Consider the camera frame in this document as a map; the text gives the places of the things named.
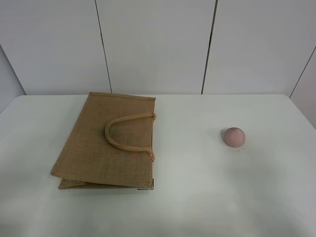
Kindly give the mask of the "brown linen tote bag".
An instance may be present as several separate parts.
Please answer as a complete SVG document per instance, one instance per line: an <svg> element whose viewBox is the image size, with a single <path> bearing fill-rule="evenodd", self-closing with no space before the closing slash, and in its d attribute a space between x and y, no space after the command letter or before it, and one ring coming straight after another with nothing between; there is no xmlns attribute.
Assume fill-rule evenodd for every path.
<svg viewBox="0 0 316 237"><path fill-rule="evenodd" d="M51 175L60 189L154 187L155 98L92 92Z"/></svg>

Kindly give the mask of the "pink peach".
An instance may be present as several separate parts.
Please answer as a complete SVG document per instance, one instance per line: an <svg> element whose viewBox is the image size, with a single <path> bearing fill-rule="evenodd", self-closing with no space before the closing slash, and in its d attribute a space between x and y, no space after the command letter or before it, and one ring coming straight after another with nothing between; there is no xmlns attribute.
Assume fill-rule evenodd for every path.
<svg viewBox="0 0 316 237"><path fill-rule="evenodd" d="M230 148L239 148L246 142L244 131L238 127L222 129L220 135L222 141Z"/></svg>

